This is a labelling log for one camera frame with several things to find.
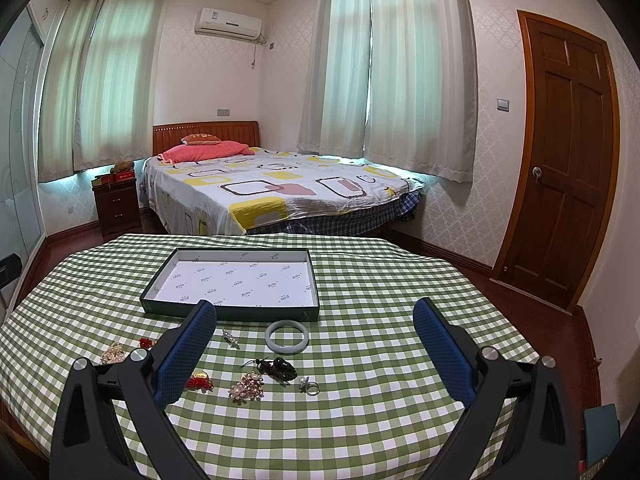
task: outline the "door frame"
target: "door frame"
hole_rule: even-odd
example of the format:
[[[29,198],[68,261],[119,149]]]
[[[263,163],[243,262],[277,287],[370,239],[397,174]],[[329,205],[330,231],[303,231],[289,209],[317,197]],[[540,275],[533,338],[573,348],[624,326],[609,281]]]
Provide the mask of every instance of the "door frame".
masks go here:
[[[527,88],[527,106],[525,114],[525,129],[524,129],[524,147],[522,150],[522,162],[520,163],[520,176],[518,178],[518,187],[516,189],[516,196],[513,201],[513,208],[511,209],[511,216],[509,217],[509,223],[507,224],[507,231],[504,234],[500,252],[498,258],[495,261],[494,270],[492,270],[491,277],[494,280],[498,280],[500,270],[504,265],[504,261],[507,258],[507,254],[513,242],[513,236],[516,231],[516,226],[520,218],[522,210],[522,203],[524,202],[524,196],[526,192],[527,179],[529,178],[529,167],[531,165],[531,152],[533,149],[533,127],[534,117],[536,111],[535,100],[535,86],[534,86],[534,72],[533,72],[533,55],[531,51],[531,43],[529,37],[529,28],[527,26],[527,18],[532,18],[539,22],[548,23],[549,25],[555,25],[556,27],[564,28],[579,34],[585,38],[589,38],[591,41],[598,43],[602,46],[604,51],[605,63],[607,66],[607,74],[609,75],[609,86],[611,91],[611,105],[613,111],[613,149],[612,149],[612,161],[611,161],[611,174],[609,177],[609,188],[607,190],[607,200],[604,206],[604,212],[602,215],[602,222],[598,229],[598,235],[596,236],[595,245],[591,256],[587,262],[587,266],[584,269],[584,273],[578,282],[574,295],[567,306],[567,312],[571,313],[580,299],[584,287],[587,285],[587,280],[593,271],[593,267],[598,259],[598,254],[602,248],[604,241],[604,235],[607,232],[607,226],[609,225],[609,218],[611,216],[611,209],[613,207],[613,199],[616,193],[616,183],[618,181],[618,163],[620,159],[620,108],[618,105],[618,91],[616,89],[616,79],[613,73],[613,65],[611,63],[611,56],[609,54],[609,48],[607,42],[602,38],[594,36],[586,30],[574,27],[565,22],[549,18],[548,16],[542,16],[534,12],[528,12],[526,10],[518,10],[518,20],[520,22],[520,31],[522,32],[522,44],[524,47],[524,65],[526,74],[526,88]]]

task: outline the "jewelry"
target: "jewelry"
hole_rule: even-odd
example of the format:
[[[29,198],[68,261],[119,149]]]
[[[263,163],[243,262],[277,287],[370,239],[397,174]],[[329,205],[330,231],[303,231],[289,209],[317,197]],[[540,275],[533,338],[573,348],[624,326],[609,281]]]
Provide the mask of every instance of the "jewelry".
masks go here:
[[[119,343],[114,343],[102,353],[100,362],[103,365],[112,365],[121,363],[126,358],[127,355],[124,353],[122,346]]]
[[[206,372],[196,372],[194,373],[187,383],[184,385],[185,390],[191,390],[192,392],[196,390],[201,390],[202,393],[213,390],[213,383],[209,379],[209,376]]]
[[[308,396],[315,397],[320,393],[320,386],[315,381],[310,381],[308,377],[302,377],[298,385],[301,392],[305,392]]]
[[[300,330],[300,332],[302,332],[302,341],[293,346],[280,346],[274,343],[271,339],[271,334],[283,326],[292,326],[293,328]],[[306,348],[306,345],[309,344],[309,331],[306,329],[306,326],[298,323],[297,321],[283,319],[281,321],[271,323],[267,330],[264,331],[264,342],[267,343],[269,350],[276,352],[276,354],[297,354],[298,352],[302,352]]]
[[[240,349],[240,345],[238,344],[238,340],[233,337],[229,332],[227,332],[226,330],[222,329],[222,337],[225,338],[225,341],[227,343],[229,343],[229,346],[232,346],[233,348],[236,349]]]
[[[141,337],[140,338],[140,348],[144,348],[145,350],[149,350],[150,348],[153,348],[153,346],[156,344],[156,342],[153,339],[149,339],[147,337]]]
[[[273,361],[267,361],[267,359],[251,359],[242,366],[249,363],[256,363],[258,365],[258,371],[261,374],[267,374],[277,381],[288,383],[298,376],[298,372],[293,365],[286,362],[282,357],[276,357]]]
[[[264,396],[263,384],[264,380],[261,375],[255,372],[244,374],[236,384],[231,386],[229,397],[238,401],[260,399]]]

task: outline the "door knob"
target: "door knob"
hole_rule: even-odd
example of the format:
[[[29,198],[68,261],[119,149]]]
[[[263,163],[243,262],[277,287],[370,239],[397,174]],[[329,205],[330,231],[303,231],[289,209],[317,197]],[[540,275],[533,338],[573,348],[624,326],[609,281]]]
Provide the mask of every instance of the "door knob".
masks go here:
[[[533,168],[533,170],[531,171],[531,174],[536,178],[536,184],[538,183],[538,180],[540,179],[540,177],[542,176],[542,170],[539,167],[535,167]]]

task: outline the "sheer curtain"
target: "sheer curtain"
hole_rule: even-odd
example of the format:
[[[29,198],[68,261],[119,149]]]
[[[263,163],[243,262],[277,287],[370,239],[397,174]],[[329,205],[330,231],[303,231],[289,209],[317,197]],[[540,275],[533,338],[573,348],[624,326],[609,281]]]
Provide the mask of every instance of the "sheer curtain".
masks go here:
[[[302,124],[298,136],[298,149],[304,153],[318,153],[322,128],[324,83],[326,82],[326,56],[329,47],[329,19],[331,0],[318,0],[311,53],[306,73],[305,103],[302,108]]]
[[[104,1],[82,74],[74,170],[151,155],[155,67],[167,1]]]
[[[73,174],[72,142],[76,121],[80,58],[98,0],[69,0],[53,44],[40,109],[38,180],[51,182]]]
[[[365,157],[468,182],[478,83],[468,0],[371,0]]]
[[[319,0],[318,11],[321,16],[326,16],[326,7],[321,8],[321,4],[326,6],[326,0]],[[322,44],[318,45],[318,41],[324,41],[325,23],[321,23],[322,27],[316,24],[316,42],[312,52],[322,52]],[[312,79],[307,88],[298,142],[301,150],[351,158],[362,156],[370,34],[370,0],[330,0],[326,66],[323,70],[319,63],[317,69],[325,74],[324,97],[322,101],[319,97],[313,99],[314,89],[321,84],[321,76],[318,76],[316,83]]]

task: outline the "metal screw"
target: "metal screw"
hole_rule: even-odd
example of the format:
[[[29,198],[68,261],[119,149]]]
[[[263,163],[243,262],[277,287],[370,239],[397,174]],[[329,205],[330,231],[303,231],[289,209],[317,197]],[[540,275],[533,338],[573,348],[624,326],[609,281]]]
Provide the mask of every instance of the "metal screw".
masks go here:
[[[482,349],[482,357],[484,357],[487,361],[495,361],[499,355],[500,355],[500,352],[498,352],[492,346],[485,346]]]
[[[146,357],[147,351],[144,348],[136,348],[131,352],[132,361],[143,361]]]
[[[542,364],[545,365],[547,368],[555,368],[556,360],[553,359],[550,355],[545,355],[542,357]]]
[[[84,357],[76,359],[74,362],[74,370],[84,370],[88,364]]]

